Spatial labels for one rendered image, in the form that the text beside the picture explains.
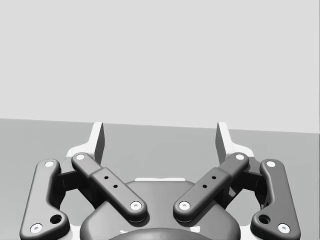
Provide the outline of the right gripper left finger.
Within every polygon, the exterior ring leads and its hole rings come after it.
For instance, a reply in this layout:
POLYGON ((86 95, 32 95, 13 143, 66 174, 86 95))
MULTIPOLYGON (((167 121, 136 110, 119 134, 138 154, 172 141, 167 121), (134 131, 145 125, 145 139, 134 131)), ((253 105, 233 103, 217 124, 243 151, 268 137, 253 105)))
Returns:
POLYGON ((102 122, 95 122, 86 143, 68 150, 65 159, 37 163, 19 231, 20 240, 60 240, 71 231, 61 203, 67 191, 78 189, 98 208, 109 202, 133 223, 148 215, 146 202, 110 169, 101 166, 105 148, 102 122))

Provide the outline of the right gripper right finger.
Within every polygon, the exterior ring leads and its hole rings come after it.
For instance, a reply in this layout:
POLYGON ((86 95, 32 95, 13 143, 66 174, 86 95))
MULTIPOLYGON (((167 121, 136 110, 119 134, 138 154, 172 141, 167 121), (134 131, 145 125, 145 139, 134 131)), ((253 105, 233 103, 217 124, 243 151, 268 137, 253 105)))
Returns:
POLYGON ((228 126, 218 122, 215 147, 220 165, 209 170, 173 205, 174 218, 188 223, 213 200, 226 208, 243 190, 254 192, 260 211, 250 231, 261 240, 300 240, 301 229, 284 164, 257 161, 253 151, 232 141, 228 126))

